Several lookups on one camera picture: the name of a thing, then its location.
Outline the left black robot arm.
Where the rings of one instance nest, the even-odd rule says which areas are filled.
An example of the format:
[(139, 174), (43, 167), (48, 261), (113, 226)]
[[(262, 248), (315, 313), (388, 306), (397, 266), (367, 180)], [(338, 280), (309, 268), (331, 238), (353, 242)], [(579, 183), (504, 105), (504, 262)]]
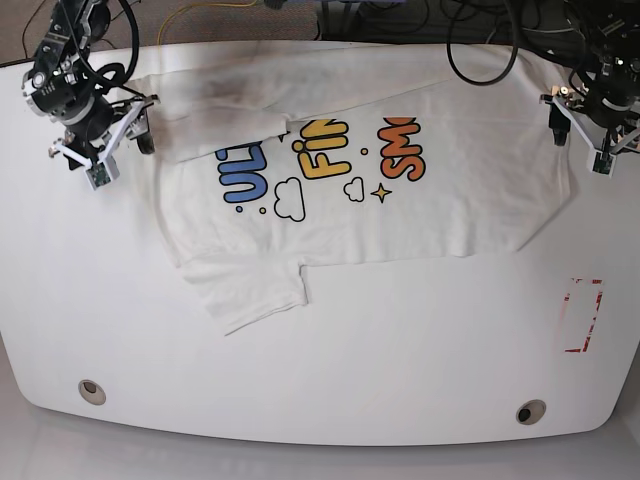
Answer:
[[(639, 3), (637, 1), (562, 1), (558, 7), (566, 25), (544, 30), (541, 1), (457, 1), (445, 10), (448, 20), (446, 54), (453, 72), (474, 86), (494, 85), (515, 65), (516, 54), (527, 50), (569, 70), (567, 84), (541, 96), (549, 106), (548, 127), (554, 144), (563, 146), (571, 128), (582, 118), (603, 130), (593, 141), (603, 158), (639, 153)], [(452, 52), (455, 27), (477, 14), (504, 20), (512, 52), (505, 69), (491, 80), (473, 80), (457, 67)], [(529, 36), (575, 34), (578, 52), (570, 57), (536, 45)]]

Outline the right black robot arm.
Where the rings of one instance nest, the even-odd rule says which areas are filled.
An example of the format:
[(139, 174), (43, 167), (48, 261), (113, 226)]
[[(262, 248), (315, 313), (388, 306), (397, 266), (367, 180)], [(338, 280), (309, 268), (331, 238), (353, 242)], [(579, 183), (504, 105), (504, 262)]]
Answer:
[(111, 24), (106, 1), (58, 1), (39, 43), (22, 90), (29, 106), (65, 127), (49, 155), (62, 155), (69, 169), (107, 176), (107, 162), (126, 138), (144, 155), (155, 152), (147, 110), (159, 102), (128, 85), (138, 65), (140, 35), (132, 6), (120, 3), (131, 36), (129, 63), (108, 63), (98, 69), (89, 56)]

